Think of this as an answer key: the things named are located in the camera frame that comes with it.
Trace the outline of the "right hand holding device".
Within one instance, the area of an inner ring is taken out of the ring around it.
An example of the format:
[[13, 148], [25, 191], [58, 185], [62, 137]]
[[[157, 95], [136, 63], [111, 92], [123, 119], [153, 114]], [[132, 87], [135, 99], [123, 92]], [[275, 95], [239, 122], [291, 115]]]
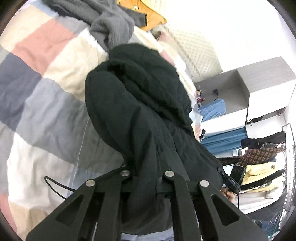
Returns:
[[221, 190], [220, 190], [220, 193], [226, 197], [231, 203], [234, 203], [235, 201], [235, 194], [230, 191], [230, 190], [227, 190], [225, 187], [222, 187]]

